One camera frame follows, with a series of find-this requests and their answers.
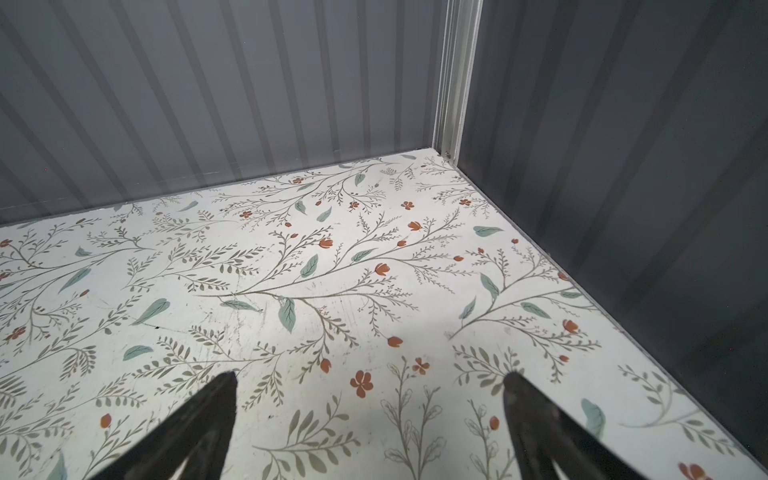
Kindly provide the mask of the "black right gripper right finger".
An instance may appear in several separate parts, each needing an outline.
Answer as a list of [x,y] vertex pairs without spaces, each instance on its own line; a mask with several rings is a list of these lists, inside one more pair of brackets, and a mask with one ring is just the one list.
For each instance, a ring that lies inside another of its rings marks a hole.
[[517,372],[503,380],[503,406],[523,479],[641,479]]

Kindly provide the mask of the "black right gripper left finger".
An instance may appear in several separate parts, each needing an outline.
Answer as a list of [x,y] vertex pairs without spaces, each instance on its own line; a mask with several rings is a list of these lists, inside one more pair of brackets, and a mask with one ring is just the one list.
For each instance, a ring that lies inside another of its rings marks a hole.
[[217,375],[96,479],[219,479],[237,412],[237,376]]

